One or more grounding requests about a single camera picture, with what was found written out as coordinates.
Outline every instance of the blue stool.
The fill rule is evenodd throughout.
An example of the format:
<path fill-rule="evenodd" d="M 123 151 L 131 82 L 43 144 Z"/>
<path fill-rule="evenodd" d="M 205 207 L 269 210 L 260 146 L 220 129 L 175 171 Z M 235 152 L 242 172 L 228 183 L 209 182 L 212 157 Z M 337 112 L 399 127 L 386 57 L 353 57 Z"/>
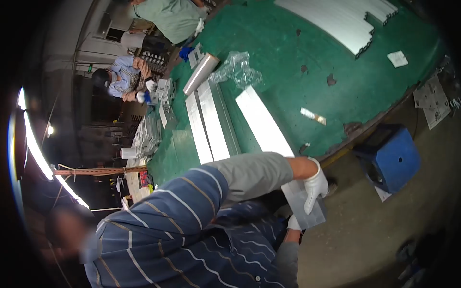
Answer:
<path fill-rule="evenodd" d="M 421 165 L 413 139 L 401 124 L 378 125 L 353 153 L 373 185 L 391 194 L 402 189 Z"/>

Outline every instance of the face mask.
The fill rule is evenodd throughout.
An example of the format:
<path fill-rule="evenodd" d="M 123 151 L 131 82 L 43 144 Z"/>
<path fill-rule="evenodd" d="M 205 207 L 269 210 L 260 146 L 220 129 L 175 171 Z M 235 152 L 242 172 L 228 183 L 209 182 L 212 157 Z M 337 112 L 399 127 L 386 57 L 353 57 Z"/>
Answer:
<path fill-rule="evenodd" d="M 115 74 L 115 72 L 112 72 L 112 71 L 109 71 L 109 72 L 111 73 L 112 80 L 111 80 L 110 82 L 109 82 L 109 81 L 106 81 L 106 82 L 104 83 L 104 86 L 106 86 L 107 88 L 109 88 L 109 85 L 110 85 L 111 83 L 114 83 L 114 82 L 117 81 L 117 74 Z"/>

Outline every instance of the navy striped shirt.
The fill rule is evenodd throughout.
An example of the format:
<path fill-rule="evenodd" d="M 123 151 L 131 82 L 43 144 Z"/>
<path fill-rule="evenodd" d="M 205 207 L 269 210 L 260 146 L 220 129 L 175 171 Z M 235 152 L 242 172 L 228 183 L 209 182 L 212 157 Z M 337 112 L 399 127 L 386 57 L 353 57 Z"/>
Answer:
<path fill-rule="evenodd" d="M 284 287 L 272 246 L 285 227 L 257 202 L 220 209 L 227 193 L 224 176 L 202 165 L 103 219 L 102 252 L 85 264 L 91 285 Z"/>

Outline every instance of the white work glove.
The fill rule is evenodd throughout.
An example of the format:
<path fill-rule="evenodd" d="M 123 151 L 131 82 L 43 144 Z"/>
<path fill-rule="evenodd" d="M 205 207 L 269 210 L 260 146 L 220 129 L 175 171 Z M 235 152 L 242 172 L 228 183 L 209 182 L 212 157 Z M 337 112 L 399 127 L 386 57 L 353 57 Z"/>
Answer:
<path fill-rule="evenodd" d="M 294 215 L 291 215 L 290 219 L 288 220 L 287 229 L 301 231 L 301 227 L 299 226 L 298 220 L 296 220 L 296 217 Z"/>
<path fill-rule="evenodd" d="M 325 197 L 328 194 L 328 181 L 326 180 L 325 174 L 320 167 L 320 163 L 314 158 L 309 157 L 309 160 L 315 162 L 319 171 L 309 179 L 304 180 L 304 187 L 307 192 L 307 200 L 304 203 L 304 211 L 310 214 L 314 207 L 315 201 L 319 195 Z"/>
<path fill-rule="evenodd" d="M 202 10 L 206 14 L 208 14 L 208 12 L 210 12 L 210 8 L 206 7 L 205 5 L 203 7 L 200 7 L 199 9 Z"/>
<path fill-rule="evenodd" d="M 205 27 L 205 22 L 203 22 L 202 18 L 199 18 L 199 23 L 197 25 L 197 28 L 195 29 L 194 37 L 197 37 L 197 35 L 202 32 L 203 28 Z"/>
<path fill-rule="evenodd" d="M 136 99 L 139 103 L 144 103 L 144 92 L 139 91 L 138 93 L 136 93 Z"/>
<path fill-rule="evenodd" d="M 146 81 L 146 88 L 149 93 L 153 93 L 155 89 L 155 82 L 153 80 Z"/>

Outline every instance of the plastic bag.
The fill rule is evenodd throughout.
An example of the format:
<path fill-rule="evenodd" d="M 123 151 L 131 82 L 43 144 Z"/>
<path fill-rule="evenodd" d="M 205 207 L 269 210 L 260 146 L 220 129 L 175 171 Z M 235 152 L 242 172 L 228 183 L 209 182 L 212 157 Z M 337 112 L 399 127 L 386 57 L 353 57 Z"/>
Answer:
<path fill-rule="evenodd" d="M 248 52 L 230 51 L 226 61 L 219 69 L 211 73 L 208 80 L 219 83 L 228 80 L 234 80 L 236 86 L 240 89 L 246 89 L 249 85 L 256 85 L 262 81 L 261 72 L 250 68 L 250 55 Z"/>

